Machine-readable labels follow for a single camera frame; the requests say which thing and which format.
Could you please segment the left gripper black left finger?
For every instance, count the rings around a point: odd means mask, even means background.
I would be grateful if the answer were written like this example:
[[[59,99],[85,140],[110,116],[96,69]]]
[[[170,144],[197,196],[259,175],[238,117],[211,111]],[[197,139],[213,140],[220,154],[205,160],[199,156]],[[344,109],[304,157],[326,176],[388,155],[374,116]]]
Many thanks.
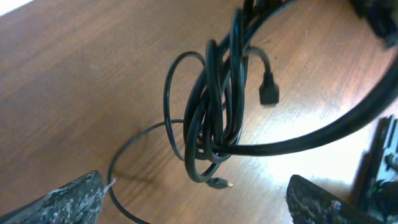
[[[97,223],[103,200],[103,178],[97,170],[93,170],[31,203],[1,215],[1,224]]]

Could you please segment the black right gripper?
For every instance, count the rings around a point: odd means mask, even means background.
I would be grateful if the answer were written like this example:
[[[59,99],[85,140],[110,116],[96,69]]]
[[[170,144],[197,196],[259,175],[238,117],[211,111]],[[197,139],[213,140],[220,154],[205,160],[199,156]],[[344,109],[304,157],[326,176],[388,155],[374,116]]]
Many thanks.
[[[397,0],[350,0],[350,3],[386,47],[397,45]]]

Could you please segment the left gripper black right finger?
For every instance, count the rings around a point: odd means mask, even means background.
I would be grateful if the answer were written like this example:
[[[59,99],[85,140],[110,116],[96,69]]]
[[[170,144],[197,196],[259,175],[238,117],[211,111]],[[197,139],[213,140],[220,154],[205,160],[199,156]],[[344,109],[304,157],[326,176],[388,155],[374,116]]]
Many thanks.
[[[294,224],[380,224],[353,205],[300,175],[292,175],[285,200]]]

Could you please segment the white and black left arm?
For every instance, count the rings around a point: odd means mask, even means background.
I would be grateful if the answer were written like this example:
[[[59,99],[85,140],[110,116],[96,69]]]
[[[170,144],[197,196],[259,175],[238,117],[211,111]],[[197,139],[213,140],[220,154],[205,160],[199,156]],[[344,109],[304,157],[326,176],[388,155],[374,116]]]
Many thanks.
[[[346,203],[299,175],[293,175],[286,202],[294,223],[397,223],[397,117],[379,120],[372,148],[363,157],[353,203]],[[132,221],[111,186],[93,170],[37,200],[1,216],[1,223],[96,223],[108,194]]]

